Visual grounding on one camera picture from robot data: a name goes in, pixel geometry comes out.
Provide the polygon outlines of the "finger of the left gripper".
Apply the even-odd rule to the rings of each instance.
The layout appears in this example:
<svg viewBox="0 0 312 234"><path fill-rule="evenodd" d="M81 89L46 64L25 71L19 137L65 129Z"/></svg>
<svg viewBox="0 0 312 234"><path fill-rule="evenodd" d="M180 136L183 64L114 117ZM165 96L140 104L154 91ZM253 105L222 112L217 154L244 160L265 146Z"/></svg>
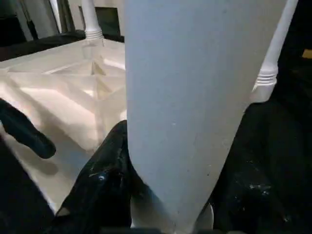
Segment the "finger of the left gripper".
<svg viewBox="0 0 312 234"><path fill-rule="evenodd" d="M54 143L30 119L4 99L0 99L0 121L5 132L36 155L49 159L56 153Z"/></svg>

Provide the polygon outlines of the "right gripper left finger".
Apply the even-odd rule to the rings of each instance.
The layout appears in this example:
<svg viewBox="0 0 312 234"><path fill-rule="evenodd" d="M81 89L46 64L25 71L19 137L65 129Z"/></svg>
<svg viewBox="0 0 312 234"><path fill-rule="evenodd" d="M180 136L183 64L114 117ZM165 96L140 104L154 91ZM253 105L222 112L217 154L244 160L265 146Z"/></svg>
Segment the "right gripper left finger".
<svg viewBox="0 0 312 234"><path fill-rule="evenodd" d="M48 234L98 234L132 224L127 122L116 124L80 171Z"/></svg>

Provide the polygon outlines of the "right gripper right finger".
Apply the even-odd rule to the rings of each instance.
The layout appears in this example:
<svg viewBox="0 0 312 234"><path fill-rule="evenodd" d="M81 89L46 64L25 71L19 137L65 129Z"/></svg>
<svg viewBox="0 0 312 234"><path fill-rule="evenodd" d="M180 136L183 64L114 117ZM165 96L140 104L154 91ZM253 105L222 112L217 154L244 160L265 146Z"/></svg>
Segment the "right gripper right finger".
<svg viewBox="0 0 312 234"><path fill-rule="evenodd" d="M278 197L253 149L254 135L239 128L214 188L214 228L245 234L295 234L295 218Z"/></svg>

